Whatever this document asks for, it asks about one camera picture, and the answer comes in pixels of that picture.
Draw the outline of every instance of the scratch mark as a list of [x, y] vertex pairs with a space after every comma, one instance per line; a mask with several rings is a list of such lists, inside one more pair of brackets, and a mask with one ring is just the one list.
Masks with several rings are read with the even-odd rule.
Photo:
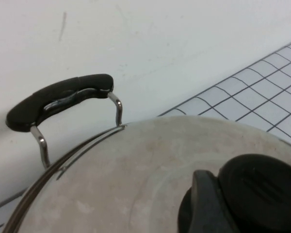
[[64, 30], [66, 27], [66, 20], [67, 20], [67, 12], [64, 12], [63, 13], [62, 27], [61, 27], [60, 32], [59, 32], [59, 38], [58, 38], [59, 42], [61, 42], [61, 40], [63, 38]]
[[125, 17], [125, 15], [122, 11], [122, 8], [119, 5], [115, 5], [115, 7], [116, 7], [117, 11], [120, 13], [122, 20], [123, 20], [123, 23], [127, 26], [127, 18]]

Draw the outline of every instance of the tiled floor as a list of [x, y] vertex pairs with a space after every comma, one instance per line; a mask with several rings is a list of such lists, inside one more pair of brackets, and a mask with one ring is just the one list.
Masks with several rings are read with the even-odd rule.
[[[179, 115], [234, 120], [291, 143], [291, 44], [161, 114]], [[19, 200], [0, 208], [0, 232]]]

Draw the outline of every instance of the black handle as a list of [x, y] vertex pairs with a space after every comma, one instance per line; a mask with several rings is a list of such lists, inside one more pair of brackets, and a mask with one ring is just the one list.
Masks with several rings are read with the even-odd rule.
[[113, 91], [113, 78], [95, 74], [67, 79], [47, 86], [16, 105], [6, 117], [6, 125], [18, 132], [29, 132], [45, 119], [89, 98], [104, 99]]

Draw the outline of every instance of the metal handle bracket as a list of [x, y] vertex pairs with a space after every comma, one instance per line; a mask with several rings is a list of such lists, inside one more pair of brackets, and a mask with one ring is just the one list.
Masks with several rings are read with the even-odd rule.
[[[122, 125], [122, 113], [123, 113], [122, 102], [115, 94], [113, 94], [113, 92], [109, 92], [108, 97], [109, 99], [112, 100], [112, 102], [116, 106], [115, 123], [116, 123], [116, 126], [119, 127]], [[36, 141], [39, 144], [42, 164], [43, 164], [44, 169], [46, 170], [50, 167], [47, 142], [37, 126], [35, 125], [31, 126], [30, 132], [33, 134], [33, 136], [35, 137]]]

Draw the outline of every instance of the pot lid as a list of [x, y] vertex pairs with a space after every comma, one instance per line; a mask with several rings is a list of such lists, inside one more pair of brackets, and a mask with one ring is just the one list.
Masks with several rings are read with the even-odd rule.
[[248, 153], [291, 165], [290, 144], [235, 122], [177, 116], [131, 123], [69, 159], [19, 232], [176, 233], [193, 172], [218, 175], [228, 160]]

